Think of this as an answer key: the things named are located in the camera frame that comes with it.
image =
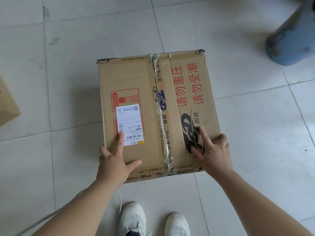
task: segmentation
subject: forearm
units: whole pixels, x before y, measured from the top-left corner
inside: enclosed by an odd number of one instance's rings
[[[94,236],[114,192],[111,183],[93,182],[33,236]]]
[[[220,184],[249,236],[312,236],[299,222],[248,184],[237,173],[225,175]]]

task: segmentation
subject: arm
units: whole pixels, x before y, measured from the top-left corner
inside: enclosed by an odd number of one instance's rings
[[[94,236],[115,190],[123,184],[140,160],[125,165],[124,133],[119,133],[118,147],[111,154],[100,148],[100,166],[96,180],[79,197],[67,204],[33,236]]]
[[[313,236],[234,171],[226,135],[213,144],[202,127],[200,134],[205,153],[192,149],[196,161],[222,187],[249,236]]]

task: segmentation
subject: shipping label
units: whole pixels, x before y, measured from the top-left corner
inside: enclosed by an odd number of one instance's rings
[[[124,146],[143,143],[139,104],[116,107],[118,132],[124,131]]]

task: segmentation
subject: clear packing tape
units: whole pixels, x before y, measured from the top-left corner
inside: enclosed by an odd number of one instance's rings
[[[152,68],[154,70],[154,83],[155,83],[155,88],[156,88],[156,99],[158,101],[157,102],[157,111],[158,111],[158,122],[159,122],[159,127],[160,129],[162,129],[162,135],[163,135],[163,143],[164,143],[164,156],[161,159],[161,161],[163,162],[164,166],[167,166],[167,171],[163,172],[162,176],[169,176],[169,175],[175,175],[177,174],[177,169],[174,168],[174,159],[170,154],[169,151],[169,147],[168,147],[168,141],[166,138],[166,133],[165,133],[165,129],[163,127],[163,117],[162,117],[162,106],[161,106],[161,102],[159,101],[159,92],[158,92],[158,85],[157,85],[157,77],[158,77],[158,71],[160,70],[159,68],[157,68],[158,63],[159,63],[159,58],[160,58],[160,54],[149,54],[148,58],[151,59],[151,63],[152,63]]]

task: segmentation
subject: tiled floor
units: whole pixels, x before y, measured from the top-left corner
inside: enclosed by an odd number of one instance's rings
[[[0,72],[22,111],[0,127],[0,235],[94,180],[103,142],[96,59],[199,48],[236,171],[315,234],[315,58],[281,67],[263,50],[301,1],[0,0]],[[204,172],[119,190],[123,204],[142,204],[153,235],[172,211],[192,235],[246,235]],[[97,235],[115,234],[118,208],[115,194]]]

